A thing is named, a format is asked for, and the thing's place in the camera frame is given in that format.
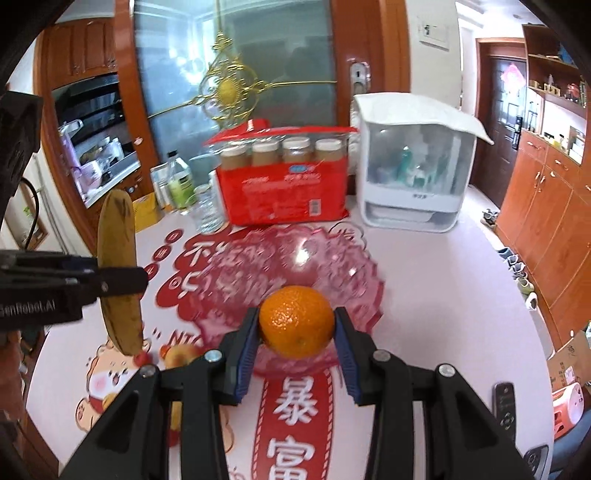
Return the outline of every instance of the glass jar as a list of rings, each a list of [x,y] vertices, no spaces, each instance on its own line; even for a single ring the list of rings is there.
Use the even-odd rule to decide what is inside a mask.
[[[189,214],[195,222],[199,233],[215,233],[224,224],[224,217],[218,207],[211,184],[206,183],[195,188],[194,195],[189,198]]]
[[[279,141],[257,140],[252,144],[252,166],[274,165],[279,163]]]
[[[343,142],[338,138],[323,138],[316,142],[316,161],[338,161],[344,156]]]
[[[283,141],[283,163],[309,163],[312,152],[308,137],[291,137]]]
[[[232,145],[220,153],[220,162],[224,170],[234,170],[250,165],[246,145]]]

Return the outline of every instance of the cable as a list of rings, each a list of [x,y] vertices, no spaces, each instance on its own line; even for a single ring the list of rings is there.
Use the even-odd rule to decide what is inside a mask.
[[[21,179],[21,183],[24,183],[28,189],[33,194],[33,198],[35,199],[35,218],[33,219],[33,224],[31,225],[31,231],[29,232],[29,236],[27,237],[27,241],[25,242],[25,250],[29,249],[29,244],[31,243],[31,239],[33,238],[33,234],[35,233],[35,228],[37,227],[37,221],[39,220],[39,197],[37,196],[37,191],[33,184],[28,181],[25,177]]]

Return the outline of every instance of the white lid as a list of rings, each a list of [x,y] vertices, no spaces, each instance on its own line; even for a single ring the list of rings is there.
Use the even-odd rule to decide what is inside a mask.
[[[310,146],[308,137],[291,137],[283,141],[283,148],[295,150],[296,148],[307,148]]]
[[[443,125],[495,144],[475,116],[433,98],[412,93],[382,92],[355,95],[355,102],[365,122],[378,125]]]
[[[316,142],[316,150],[322,152],[334,152],[343,147],[343,142],[338,138],[323,138]]]
[[[222,150],[222,157],[236,157],[246,153],[246,145],[231,145]]]
[[[274,152],[279,148],[279,140],[257,140],[252,144],[253,152]]]

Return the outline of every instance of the shelf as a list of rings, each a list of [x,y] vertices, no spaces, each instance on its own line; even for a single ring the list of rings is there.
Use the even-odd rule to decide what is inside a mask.
[[[543,99],[548,100],[550,103],[558,105],[569,112],[573,112],[575,115],[578,115],[581,118],[587,119],[587,109],[583,108],[582,105],[571,102],[566,98],[559,97],[558,95],[554,95],[539,88],[530,87],[530,90],[533,90],[535,93],[540,95]]]
[[[548,64],[552,65],[555,68],[558,68],[559,70],[561,70],[563,73],[567,74],[567,75],[577,75],[580,76],[581,72],[579,71],[579,69],[577,68],[576,65],[571,65],[570,63],[565,63],[561,60],[557,60],[557,59],[551,59],[549,57],[547,57],[546,55],[537,55],[537,54],[533,54],[530,53],[528,55],[529,58],[532,59],[538,59],[538,60],[542,60],[544,62],[547,62]]]

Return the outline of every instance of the remote control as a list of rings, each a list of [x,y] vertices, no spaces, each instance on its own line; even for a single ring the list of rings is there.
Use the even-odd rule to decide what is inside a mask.
[[[515,443],[517,437],[517,416],[515,412],[515,387],[512,383],[503,382],[495,385],[493,392],[493,414],[499,425]]]

